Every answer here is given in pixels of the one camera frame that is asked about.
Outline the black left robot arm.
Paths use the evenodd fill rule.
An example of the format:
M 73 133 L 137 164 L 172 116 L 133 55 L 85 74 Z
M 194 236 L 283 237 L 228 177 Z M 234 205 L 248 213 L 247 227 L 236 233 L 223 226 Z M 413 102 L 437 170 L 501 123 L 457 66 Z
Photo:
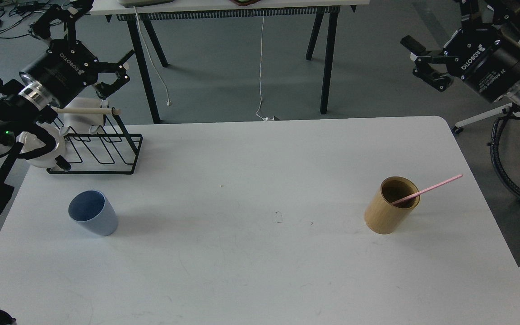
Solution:
M 76 21 L 92 7 L 92 0 L 73 0 L 68 9 L 50 6 L 29 30 L 48 44 L 46 53 L 20 72 L 21 80 L 0 78 L 0 214 L 12 198 L 14 188 L 5 181 L 16 160 L 51 154 L 52 165 L 71 170 L 57 152 L 63 138 L 56 139 L 43 124 L 52 123 L 88 86 L 105 100 L 129 81 L 125 63 L 133 50 L 119 62 L 101 62 L 77 39 Z

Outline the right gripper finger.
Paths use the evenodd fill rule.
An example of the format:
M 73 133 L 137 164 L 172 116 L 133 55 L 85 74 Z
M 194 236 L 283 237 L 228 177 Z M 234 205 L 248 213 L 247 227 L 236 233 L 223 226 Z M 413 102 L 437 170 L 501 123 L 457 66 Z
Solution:
M 414 76 L 437 91 L 445 91 L 452 85 L 452 77 L 447 72 L 440 72 L 433 67 L 433 65 L 445 65 L 452 62 L 452 57 L 446 56 L 443 50 L 427 50 L 425 46 L 410 35 L 403 37 L 400 44 L 411 53 L 411 59 L 415 63 Z
M 478 0 L 457 0 L 460 5 L 461 28 L 456 35 L 475 35 L 478 32 L 491 31 L 499 37 L 505 37 L 503 31 L 496 26 L 510 22 L 520 14 L 520 2 L 517 0 L 486 0 L 493 10 L 491 23 L 482 19 Z

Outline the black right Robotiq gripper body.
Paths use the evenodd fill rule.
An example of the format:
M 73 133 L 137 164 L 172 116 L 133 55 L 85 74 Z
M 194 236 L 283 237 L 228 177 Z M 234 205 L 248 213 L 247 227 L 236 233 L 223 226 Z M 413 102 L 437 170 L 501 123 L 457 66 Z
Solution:
M 520 81 L 520 44 L 495 28 L 459 29 L 444 45 L 448 73 L 494 102 Z

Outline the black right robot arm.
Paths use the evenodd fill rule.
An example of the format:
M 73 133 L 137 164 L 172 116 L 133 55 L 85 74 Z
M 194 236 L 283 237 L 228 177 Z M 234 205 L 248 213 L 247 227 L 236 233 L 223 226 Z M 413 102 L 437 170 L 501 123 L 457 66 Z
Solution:
M 520 200 L 520 187 L 501 164 L 500 140 L 509 120 L 520 120 L 520 0 L 489 0 L 492 21 L 481 18 L 478 1 L 460 0 L 461 27 L 441 50 L 428 50 L 411 36 L 400 43 L 411 53 L 413 74 L 439 91 L 445 91 L 457 77 L 488 102 L 507 98 L 497 109 L 462 120 L 465 125 L 498 115 L 489 142 L 493 167 L 505 187 Z

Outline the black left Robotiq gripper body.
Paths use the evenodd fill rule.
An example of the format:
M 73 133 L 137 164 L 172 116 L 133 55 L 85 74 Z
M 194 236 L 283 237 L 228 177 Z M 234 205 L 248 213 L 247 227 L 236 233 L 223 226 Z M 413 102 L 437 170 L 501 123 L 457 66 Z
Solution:
M 20 77 L 25 85 L 39 83 L 50 94 L 51 104 L 64 108 L 97 82 L 98 73 L 91 70 L 97 60 L 80 41 L 69 49 L 67 40 L 52 40 L 44 54 L 20 71 Z

